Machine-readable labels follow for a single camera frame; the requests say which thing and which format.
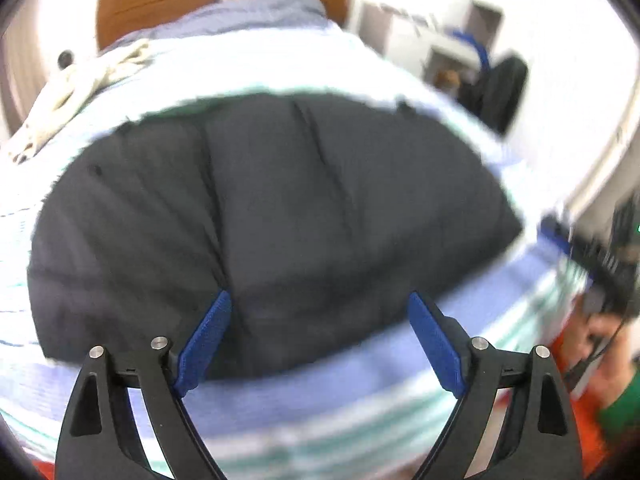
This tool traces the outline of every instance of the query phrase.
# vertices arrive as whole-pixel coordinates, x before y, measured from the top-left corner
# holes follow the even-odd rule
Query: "black cable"
[[[620,333],[622,328],[626,325],[626,322],[627,320],[625,318],[623,318],[622,321],[620,321],[620,325],[618,326],[616,331],[613,333],[609,341],[607,341],[606,345],[604,345],[602,350],[598,352],[599,343],[594,344],[593,351],[591,351],[591,354],[589,355],[589,357],[578,361],[573,368],[571,368],[569,371],[567,371],[567,373],[564,374],[564,378],[563,378],[564,386],[566,386],[566,389],[569,391],[569,393],[571,393],[575,389],[575,387],[578,385],[578,383],[580,382],[580,379],[583,377],[583,375],[587,371],[587,368],[589,368],[589,366],[595,360],[599,359],[605,354],[605,352],[611,346],[611,343],[613,343],[616,336]]]

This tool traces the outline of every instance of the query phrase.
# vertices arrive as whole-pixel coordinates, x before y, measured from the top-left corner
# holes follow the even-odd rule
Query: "blue striped blanket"
[[[98,94],[44,149],[0,170],[0,412],[23,446],[53,460],[77,368],[43,357],[31,319],[31,233],[55,181],[95,139],[127,120],[213,96],[335,92],[375,107],[406,101],[435,115],[500,180],[524,234],[498,261],[440,300],[472,335],[528,351],[554,336],[584,274],[536,240],[545,208],[526,166],[446,96],[380,59],[337,27],[242,30],[151,42],[150,66]],[[168,474],[146,419],[132,405],[153,468]],[[230,478],[364,478],[427,451],[453,397],[440,390],[407,324],[292,373],[201,384],[184,399]]]

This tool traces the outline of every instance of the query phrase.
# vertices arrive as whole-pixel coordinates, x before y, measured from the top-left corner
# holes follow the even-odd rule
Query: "screw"
[[[165,346],[169,344],[169,340],[165,338],[163,335],[159,335],[151,340],[151,348],[154,350],[162,350]]]
[[[539,346],[536,346],[536,354],[538,354],[543,359],[546,359],[551,355],[551,352],[549,351],[549,348],[547,348],[546,346],[539,345]]]
[[[101,346],[94,346],[93,348],[91,348],[91,350],[89,350],[89,357],[91,359],[97,359],[102,354],[104,354],[104,348],[102,348]]]
[[[484,337],[473,338],[471,344],[478,350],[486,350],[489,348],[489,342]]]

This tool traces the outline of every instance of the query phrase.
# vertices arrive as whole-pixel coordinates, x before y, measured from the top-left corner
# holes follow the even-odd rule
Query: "white cloth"
[[[38,95],[24,124],[0,149],[0,160],[20,164],[32,158],[96,91],[135,74],[148,57],[149,41],[137,40],[56,74]]]

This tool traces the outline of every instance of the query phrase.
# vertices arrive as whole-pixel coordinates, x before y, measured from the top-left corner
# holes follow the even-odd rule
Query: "person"
[[[572,366],[593,351],[590,336],[610,339],[618,333],[588,379],[587,389],[596,399],[600,411],[598,422],[609,444],[615,444],[623,433],[640,424],[640,372],[632,360],[632,330],[622,329],[621,319],[614,314],[587,316],[582,310],[583,296],[575,300],[561,346],[561,357]]]

